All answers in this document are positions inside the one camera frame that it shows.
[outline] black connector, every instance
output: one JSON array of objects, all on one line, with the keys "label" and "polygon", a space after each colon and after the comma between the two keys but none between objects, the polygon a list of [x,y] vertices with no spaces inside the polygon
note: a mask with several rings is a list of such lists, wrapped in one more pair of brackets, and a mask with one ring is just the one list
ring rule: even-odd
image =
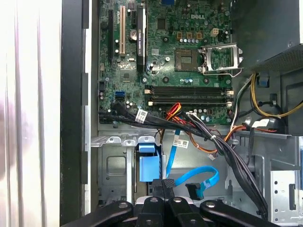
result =
[{"label": "black connector", "polygon": [[137,11],[133,10],[131,13],[131,21],[132,21],[132,26],[135,28],[137,27]]},{"label": "black connector", "polygon": [[201,200],[201,199],[203,199],[203,198],[200,198],[197,195],[197,192],[196,192],[197,189],[201,189],[199,183],[187,183],[187,184],[185,184],[185,186],[187,187],[187,190],[188,190],[188,193],[189,193],[189,197],[192,200]]}]

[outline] ram slot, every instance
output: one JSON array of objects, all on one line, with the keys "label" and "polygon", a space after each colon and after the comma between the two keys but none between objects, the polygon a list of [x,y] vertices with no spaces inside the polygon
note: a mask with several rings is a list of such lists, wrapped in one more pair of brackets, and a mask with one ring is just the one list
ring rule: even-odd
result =
[{"label": "ram slot", "polygon": [[226,89],[219,87],[151,87],[149,91],[150,94],[154,96],[226,95]]},{"label": "ram slot", "polygon": [[215,99],[215,98],[163,98],[163,97],[153,97],[148,102],[148,105],[173,105],[175,103],[181,103],[182,105],[211,105],[211,106],[228,106],[230,102],[227,102],[225,98]]}]

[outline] chip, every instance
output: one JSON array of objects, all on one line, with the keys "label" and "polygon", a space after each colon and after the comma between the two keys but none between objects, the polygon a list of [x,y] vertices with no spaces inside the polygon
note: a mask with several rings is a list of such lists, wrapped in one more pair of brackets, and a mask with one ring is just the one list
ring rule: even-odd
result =
[{"label": "chip", "polygon": [[196,33],[196,39],[201,40],[203,38],[203,35],[201,32]]},{"label": "chip", "polygon": [[177,39],[182,39],[182,32],[177,32]]},{"label": "chip", "polygon": [[166,30],[166,20],[164,18],[157,19],[157,29]]},{"label": "chip", "polygon": [[187,39],[192,39],[193,38],[193,34],[191,32],[187,32],[186,36],[187,36]]}]

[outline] metal bracket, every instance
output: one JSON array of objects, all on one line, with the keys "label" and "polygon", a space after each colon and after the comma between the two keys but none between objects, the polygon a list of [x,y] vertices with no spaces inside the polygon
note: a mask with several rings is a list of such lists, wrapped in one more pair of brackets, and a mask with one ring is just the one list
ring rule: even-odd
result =
[{"label": "metal bracket", "polygon": [[[212,51],[213,50],[222,50],[222,49],[231,49],[232,51],[232,66],[229,67],[219,67],[217,69],[213,69],[212,67]],[[236,77],[242,72],[242,68],[239,68],[239,64],[243,61],[243,57],[240,57],[239,55],[243,53],[243,51],[237,47],[236,43],[232,44],[221,44],[221,45],[215,45],[215,46],[202,46],[201,49],[199,49],[199,52],[202,54],[204,58],[204,64],[202,65],[202,73],[205,75],[207,72],[213,72],[213,71],[223,71],[223,70],[237,70],[239,69],[240,72],[238,72],[235,76],[231,75],[232,77]]]}]

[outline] wire bundle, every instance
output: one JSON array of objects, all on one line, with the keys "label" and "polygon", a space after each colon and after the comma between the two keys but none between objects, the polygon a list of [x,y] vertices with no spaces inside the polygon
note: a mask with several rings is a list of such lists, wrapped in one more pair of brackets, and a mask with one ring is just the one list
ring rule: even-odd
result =
[{"label": "wire bundle", "polygon": [[[115,111],[116,116],[111,115],[107,112],[100,111],[99,117],[105,117],[114,121],[122,121],[137,127],[183,130],[189,133],[189,135],[194,134],[207,140],[211,140],[215,144],[216,150],[207,150],[205,148],[201,149],[208,153],[218,152],[219,154],[224,155],[228,165],[232,168],[240,186],[256,204],[259,210],[258,213],[262,216],[262,218],[267,219],[267,204],[262,196],[261,191],[257,187],[252,173],[248,169],[243,159],[231,148],[230,145],[226,143],[226,141],[232,136],[233,132],[245,129],[246,127],[236,126],[230,131],[230,133],[228,133],[224,139],[222,139],[221,137],[212,134],[207,126],[195,115],[186,115],[183,112],[178,113],[181,110],[180,108],[181,105],[177,104],[173,106],[171,111],[169,111],[167,119],[174,120],[174,122],[148,114],[143,124],[138,123],[135,121],[135,115],[128,112],[121,103],[113,104],[112,109]],[[177,114],[183,114],[184,119],[179,118]]]}]

